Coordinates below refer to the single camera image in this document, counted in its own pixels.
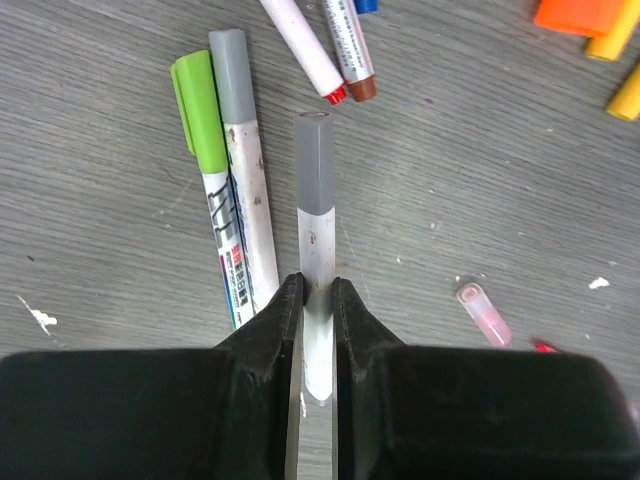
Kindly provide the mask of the clear pink pen cap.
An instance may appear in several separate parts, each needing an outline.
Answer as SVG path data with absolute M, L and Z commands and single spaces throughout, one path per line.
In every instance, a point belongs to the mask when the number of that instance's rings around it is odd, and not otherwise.
M 478 283 L 464 283 L 455 296 L 492 346 L 505 347 L 511 342 L 511 329 Z

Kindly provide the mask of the pink pen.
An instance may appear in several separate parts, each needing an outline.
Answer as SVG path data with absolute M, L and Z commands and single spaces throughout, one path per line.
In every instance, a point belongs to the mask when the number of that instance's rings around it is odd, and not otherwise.
M 536 351 L 540 353 L 557 353 L 558 349 L 551 343 L 541 339 L 533 339 L 532 344 Z

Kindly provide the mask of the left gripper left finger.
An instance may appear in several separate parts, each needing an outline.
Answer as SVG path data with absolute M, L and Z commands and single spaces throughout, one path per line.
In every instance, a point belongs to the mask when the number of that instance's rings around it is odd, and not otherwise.
M 1 363 L 5 479 L 293 479 L 304 279 L 211 348 Z

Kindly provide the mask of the yellow clip pen cap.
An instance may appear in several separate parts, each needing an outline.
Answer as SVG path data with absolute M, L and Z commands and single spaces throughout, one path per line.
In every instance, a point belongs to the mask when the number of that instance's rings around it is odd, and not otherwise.
M 640 112 L 640 65 L 625 80 L 606 107 L 615 118 L 634 121 Z

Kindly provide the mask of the yellow marker cap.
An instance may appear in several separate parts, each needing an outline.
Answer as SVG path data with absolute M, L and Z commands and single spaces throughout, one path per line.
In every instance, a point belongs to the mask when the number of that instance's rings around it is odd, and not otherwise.
M 612 62 L 619 58 L 639 23 L 639 0 L 625 0 L 609 33 L 589 41 L 585 55 Z

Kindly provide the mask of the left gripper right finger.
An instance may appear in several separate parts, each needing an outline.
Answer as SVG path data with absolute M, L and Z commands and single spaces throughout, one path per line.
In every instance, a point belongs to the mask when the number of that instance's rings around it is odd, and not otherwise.
M 613 375 L 576 353 L 404 343 L 332 286 L 337 479 L 635 479 Z

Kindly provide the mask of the green capped marker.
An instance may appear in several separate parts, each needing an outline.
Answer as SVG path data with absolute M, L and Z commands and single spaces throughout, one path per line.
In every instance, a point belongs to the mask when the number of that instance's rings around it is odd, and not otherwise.
M 170 74 L 187 146 L 202 176 L 232 325 L 238 329 L 255 308 L 210 53 L 178 58 Z

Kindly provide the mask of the orange highlighter cap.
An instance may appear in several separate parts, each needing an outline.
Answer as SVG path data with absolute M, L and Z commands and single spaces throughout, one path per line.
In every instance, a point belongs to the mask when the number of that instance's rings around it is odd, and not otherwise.
M 609 33 L 622 5 L 621 0 L 542 0 L 533 23 L 555 32 L 599 37 Z

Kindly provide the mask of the grey capped white marker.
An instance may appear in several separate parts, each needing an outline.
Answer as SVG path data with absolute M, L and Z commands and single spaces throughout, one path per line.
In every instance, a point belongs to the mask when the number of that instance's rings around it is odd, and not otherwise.
M 293 126 L 299 267 L 304 277 L 304 382 L 323 405 L 333 393 L 334 122 L 329 113 L 304 112 Z

